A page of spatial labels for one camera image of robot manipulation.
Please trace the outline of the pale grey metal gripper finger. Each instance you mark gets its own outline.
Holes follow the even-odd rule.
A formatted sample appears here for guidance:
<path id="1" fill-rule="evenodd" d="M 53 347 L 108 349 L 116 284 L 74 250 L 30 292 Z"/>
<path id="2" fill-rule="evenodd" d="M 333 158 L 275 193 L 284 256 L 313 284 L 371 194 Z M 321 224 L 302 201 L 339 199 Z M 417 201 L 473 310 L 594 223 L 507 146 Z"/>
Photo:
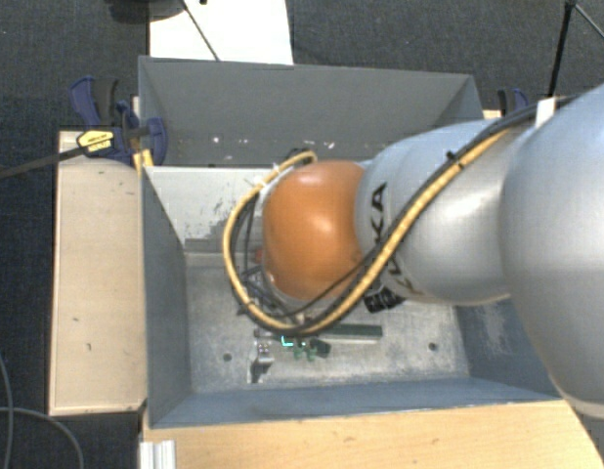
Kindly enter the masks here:
<path id="1" fill-rule="evenodd" d="M 249 357 L 248 376 L 250 384 L 258 384 L 266 376 L 275 362 L 271 345 L 267 341 L 257 340 Z"/>

